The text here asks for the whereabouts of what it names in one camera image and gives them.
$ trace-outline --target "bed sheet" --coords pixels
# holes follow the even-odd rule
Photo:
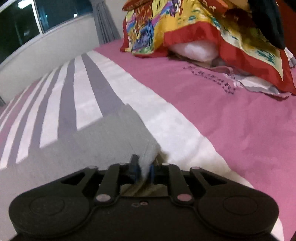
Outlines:
[[[0,184],[12,191],[6,203],[0,199],[0,239],[14,234],[7,224],[9,201],[28,189],[1,177],[9,170],[20,172],[36,150],[71,138],[130,104],[169,163],[184,170],[200,166],[272,196],[280,208],[273,234],[289,241],[296,229],[296,98],[277,101],[248,92],[224,74],[184,61],[139,59],[119,52],[121,44],[114,41],[54,69],[2,112]],[[38,176],[44,164],[31,160],[22,178]]]

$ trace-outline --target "bed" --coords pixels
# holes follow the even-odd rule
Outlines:
[[[272,233],[290,240],[295,96],[279,101],[236,87],[223,73],[166,57],[139,59],[120,52],[121,45],[113,41],[77,56],[2,110],[0,239],[15,235],[8,207],[18,194],[87,165],[105,169],[118,161],[96,153],[96,124],[129,104],[167,162],[183,170],[199,166],[273,197],[280,214]]]

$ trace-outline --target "window glass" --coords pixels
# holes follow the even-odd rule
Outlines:
[[[0,12],[0,63],[20,46],[39,35],[32,1],[16,1]]]
[[[89,0],[36,0],[44,31],[82,14],[92,12]]]

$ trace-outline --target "pink bed sheet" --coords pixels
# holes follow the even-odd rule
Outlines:
[[[290,240],[296,229],[296,96],[278,101],[235,88],[223,74],[184,61],[121,53],[121,44],[96,51],[174,105],[233,171],[273,197]]]

